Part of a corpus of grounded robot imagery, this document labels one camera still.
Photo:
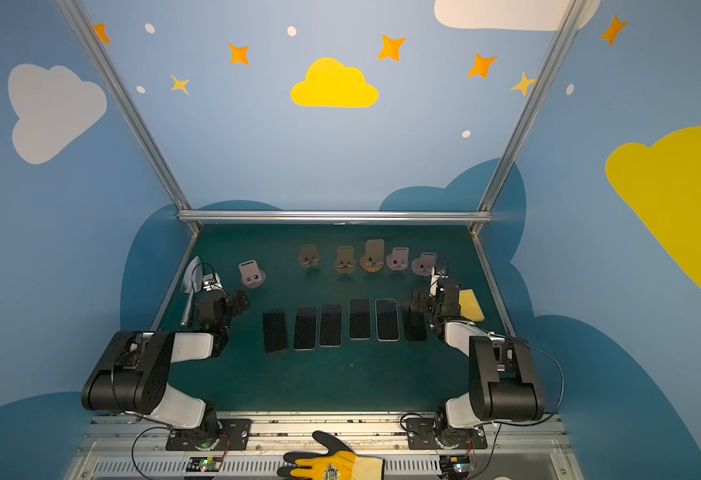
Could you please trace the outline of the pink phone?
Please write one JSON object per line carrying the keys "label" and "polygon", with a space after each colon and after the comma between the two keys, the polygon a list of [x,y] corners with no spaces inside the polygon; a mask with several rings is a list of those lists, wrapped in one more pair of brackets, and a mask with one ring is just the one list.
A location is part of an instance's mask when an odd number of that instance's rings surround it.
{"label": "pink phone", "polygon": [[318,344],[322,347],[342,345],[342,306],[340,304],[324,304],[320,308]]}

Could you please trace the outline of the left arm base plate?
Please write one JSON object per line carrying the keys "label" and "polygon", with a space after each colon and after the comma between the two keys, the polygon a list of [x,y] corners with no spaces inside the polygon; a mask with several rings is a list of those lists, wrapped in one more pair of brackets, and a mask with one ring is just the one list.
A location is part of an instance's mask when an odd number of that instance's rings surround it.
{"label": "left arm base plate", "polygon": [[244,451],[248,446],[252,420],[248,418],[222,418],[216,425],[202,421],[196,429],[176,429],[170,432],[166,451]]}

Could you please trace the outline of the grey round stand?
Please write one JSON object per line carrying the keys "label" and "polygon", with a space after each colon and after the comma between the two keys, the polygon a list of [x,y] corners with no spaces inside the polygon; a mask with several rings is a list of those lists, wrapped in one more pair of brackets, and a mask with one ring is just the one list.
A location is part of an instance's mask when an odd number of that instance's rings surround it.
{"label": "grey round stand", "polygon": [[266,274],[260,269],[256,260],[248,260],[238,265],[240,281],[246,288],[254,289],[262,286],[266,281]]}

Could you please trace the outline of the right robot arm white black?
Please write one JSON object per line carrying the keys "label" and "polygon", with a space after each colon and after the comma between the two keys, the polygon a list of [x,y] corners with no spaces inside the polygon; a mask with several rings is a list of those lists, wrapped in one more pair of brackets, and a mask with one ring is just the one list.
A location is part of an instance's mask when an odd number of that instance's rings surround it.
{"label": "right robot arm white black", "polygon": [[445,345],[467,358],[467,391],[442,404],[434,428],[478,429],[488,422],[532,425],[543,420],[545,401],[531,346],[522,338],[487,331],[462,315],[457,290],[415,290],[408,311],[429,317]]}

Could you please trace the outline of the black phone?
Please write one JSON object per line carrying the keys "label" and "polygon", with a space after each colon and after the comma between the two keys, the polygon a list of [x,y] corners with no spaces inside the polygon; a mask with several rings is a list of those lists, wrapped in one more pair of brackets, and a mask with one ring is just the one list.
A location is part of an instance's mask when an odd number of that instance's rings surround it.
{"label": "black phone", "polygon": [[370,301],[350,299],[350,339],[368,340],[371,336]]}
{"label": "black phone", "polygon": [[267,354],[288,349],[286,312],[282,308],[276,308],[262,313],[262,332],[264,351]]}
{"label": "black phone", "polygon": [[425,315],[410,302],[402,307],[401,314],[405,340],[409,342],[426,341],[428,326]]}

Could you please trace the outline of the round wooden phone stand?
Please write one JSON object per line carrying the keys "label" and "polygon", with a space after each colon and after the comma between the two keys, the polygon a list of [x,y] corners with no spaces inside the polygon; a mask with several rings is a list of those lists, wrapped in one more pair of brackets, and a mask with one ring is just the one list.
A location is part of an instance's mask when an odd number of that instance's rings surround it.
{"label": "round wooden phone stand", "polygon": [[380,272],[385,266],[385,245],[383,239],[370,239],[365,242],[364,254],[359,260],[360,267],[368,273]]}

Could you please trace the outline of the white-framed phone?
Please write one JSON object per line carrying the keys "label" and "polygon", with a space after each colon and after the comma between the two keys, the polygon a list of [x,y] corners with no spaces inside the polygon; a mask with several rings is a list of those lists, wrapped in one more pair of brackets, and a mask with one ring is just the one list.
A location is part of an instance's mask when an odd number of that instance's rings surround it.
{"label": "white-framed phone", "polygon": [[394,299],[375,302],[376,336],[379,341],[392,342],[400,338],[398,305]]}

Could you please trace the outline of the grey stand of pink phone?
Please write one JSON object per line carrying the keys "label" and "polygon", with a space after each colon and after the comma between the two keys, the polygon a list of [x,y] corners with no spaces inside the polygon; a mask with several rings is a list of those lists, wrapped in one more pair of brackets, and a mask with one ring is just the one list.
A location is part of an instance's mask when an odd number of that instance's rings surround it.
{"label": "grey stand of pink phone", "polygon": [[354,248],[352,246],[342,245],[336,249],[336,261],[334,261],[334,269],[340,274],[350,274],[356,270],[356,261]]}

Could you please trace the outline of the silver phone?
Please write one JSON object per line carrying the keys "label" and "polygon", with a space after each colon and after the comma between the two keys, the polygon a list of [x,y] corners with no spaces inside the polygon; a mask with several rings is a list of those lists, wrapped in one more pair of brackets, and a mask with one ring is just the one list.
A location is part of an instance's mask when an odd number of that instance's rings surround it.
{"label": "silver phone", "polygon": [[294,350],[314,350],[318,343],[318,310],[314,306],[296,309],[294,323]]}

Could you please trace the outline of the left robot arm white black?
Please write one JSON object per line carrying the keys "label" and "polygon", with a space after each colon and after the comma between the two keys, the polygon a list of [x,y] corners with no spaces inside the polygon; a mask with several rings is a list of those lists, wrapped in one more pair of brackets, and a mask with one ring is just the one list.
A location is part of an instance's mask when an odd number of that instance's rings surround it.
{"label": "left robot arm white black", "polygon": [[175,430],[216,435],[214,406],[170,385],[176,363],[216,358],[230,339],[232,318],[250,309],[244,290],[198,295],[198,330],[116,332],[82,390],[88,411],[142,416]]}

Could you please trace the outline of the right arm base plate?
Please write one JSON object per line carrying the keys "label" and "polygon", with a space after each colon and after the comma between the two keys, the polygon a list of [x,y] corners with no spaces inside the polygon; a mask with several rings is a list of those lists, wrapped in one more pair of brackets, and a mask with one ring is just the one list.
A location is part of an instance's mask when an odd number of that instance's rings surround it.
{"label": "right arm base plate", "polygon": [[404,415],[399,424],[410,450],[482,450],[487,440],[482,429],[449,427],[435,417]]}

